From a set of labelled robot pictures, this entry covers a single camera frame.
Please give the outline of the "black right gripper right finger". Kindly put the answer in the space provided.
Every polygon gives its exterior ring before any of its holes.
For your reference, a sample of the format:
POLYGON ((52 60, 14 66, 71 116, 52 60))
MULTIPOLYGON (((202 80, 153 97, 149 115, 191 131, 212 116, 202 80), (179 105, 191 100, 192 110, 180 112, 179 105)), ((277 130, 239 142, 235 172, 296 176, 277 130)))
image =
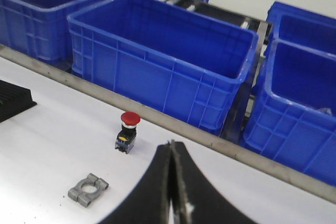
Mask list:
POLYGON ((182 142, 172 142, 175 223, 255 223, 204 176, 182 142))

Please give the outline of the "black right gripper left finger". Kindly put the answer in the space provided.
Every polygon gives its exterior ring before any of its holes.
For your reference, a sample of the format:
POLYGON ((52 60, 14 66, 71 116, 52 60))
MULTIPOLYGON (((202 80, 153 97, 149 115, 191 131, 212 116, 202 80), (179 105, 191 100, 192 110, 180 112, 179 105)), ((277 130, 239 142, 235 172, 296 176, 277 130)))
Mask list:
POLYGON ((170 144, 159 145, 142 178, 101 223, 168 223, 170 144))

